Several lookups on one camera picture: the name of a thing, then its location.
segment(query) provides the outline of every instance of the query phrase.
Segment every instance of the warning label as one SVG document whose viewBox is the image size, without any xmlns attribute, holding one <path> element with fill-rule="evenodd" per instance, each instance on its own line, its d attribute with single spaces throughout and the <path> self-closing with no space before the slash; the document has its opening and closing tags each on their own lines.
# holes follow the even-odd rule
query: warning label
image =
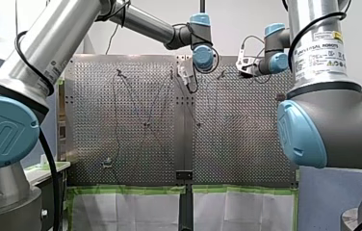
<svg viewBox="0 0 362 231">
<path fill-rule="evenodd" d="M 336 31 L 324 31 L 318 32 L 313 35 L 314 40 L 320 39 L 338 39 L 339 41 L 343 41 L 343 35 L 340 32 Z"/>
<path fill-rule="evenodd" d="M 347 73 L 343 42 L 335 34 L 330 35 L 331 38 L 321 35 L 322 38 L 295 50 L 296 81 L 315 78 L 324 72 Z"/>
</svg>

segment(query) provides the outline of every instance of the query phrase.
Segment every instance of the blue joint cap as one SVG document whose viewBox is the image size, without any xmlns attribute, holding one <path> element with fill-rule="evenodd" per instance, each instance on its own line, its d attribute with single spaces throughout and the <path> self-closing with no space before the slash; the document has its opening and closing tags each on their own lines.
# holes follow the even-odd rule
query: blue joint cap
<svg viewBox="0 0 362 231">
<path fill-rule="evenodd" d="M 211 26 L 208 13 L 196 13 L 190 17 L 190 23 Z"/>
<path fill-rule="evenodd" d="M 285 25 L 283 23 L 273 23 L 265 29 L 265 37 L 270 36 L 273 33 L 284 30 Z"/>
<path fill-rule="evenodd" d="M 26 157 L 37 144 L 39 122 L 24 104 L 0 96 L 0 167 Z"/>
<path fill-rule="evenodd" d="M 196 68 L 200 70 L 210 70 L 214 64 L 214 53 L 211 47 L 199 45 L 194 49 L 193 62 Z"/>
<path fill-rule="evenodd" d="M 285 53 L 274 54 L 269 61 L 269 71 L 277 74 L 285 71 L 289 67 L 289 59 Z"/>
<path fill-rule="evenodd" d="M 323 168 L 327 153 L 316 125 L 310 116 L 292 100 L 277 109 L 277 130 L 284 154 L 299 166 Z"/>
</svg>

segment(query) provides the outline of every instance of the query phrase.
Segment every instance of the white cloth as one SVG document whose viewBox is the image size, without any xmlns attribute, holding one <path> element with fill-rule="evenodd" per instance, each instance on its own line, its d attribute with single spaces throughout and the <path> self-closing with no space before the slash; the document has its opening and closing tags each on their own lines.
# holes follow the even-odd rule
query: white cloth
<svg viewBox="0 0 362 231">
<path fill-rule="evenodd" d="M 295 231 L 292 195 L 252 192 L 194 194 L 197 231 Z"/>
<path fill-rule="evenodd" d="M 73 199 L 73 231 L 178 231 L 179 194 L 82 194 Z"/>
</svg>

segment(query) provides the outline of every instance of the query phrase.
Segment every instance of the perforated metal panel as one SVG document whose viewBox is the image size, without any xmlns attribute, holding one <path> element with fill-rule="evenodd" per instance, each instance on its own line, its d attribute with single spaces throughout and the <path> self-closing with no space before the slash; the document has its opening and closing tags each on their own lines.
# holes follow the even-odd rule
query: perforated metal panel
<svg viewBox="0 0 362 231">
<path fill-rule="evenodd" d="M 72 60 L 65 80 L 70 185 L 175 184 L 175 66 L 165 56 Z"/>
<path fill-rule="evenodd" d="M 293 78 L 285 72 L 259 84 L 242 79 L 235 62 L 236 57 L 222 57 L 217 71 L 200 76 L 194 183 L 291 187 L 296 168 L 279 145 L 276 96 L 293 86 Z"/>
</svg>

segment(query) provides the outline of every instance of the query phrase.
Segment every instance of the black post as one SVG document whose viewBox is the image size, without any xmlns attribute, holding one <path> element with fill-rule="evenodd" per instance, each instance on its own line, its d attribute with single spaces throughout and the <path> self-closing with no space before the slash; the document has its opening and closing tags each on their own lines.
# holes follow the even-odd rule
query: black post
<svg viewBox="0 0 362 231">
<path fill-rule="evenodd" d="M 201 12 L 205 13 L 205 0 L 201 0 Z"/>
</svg>

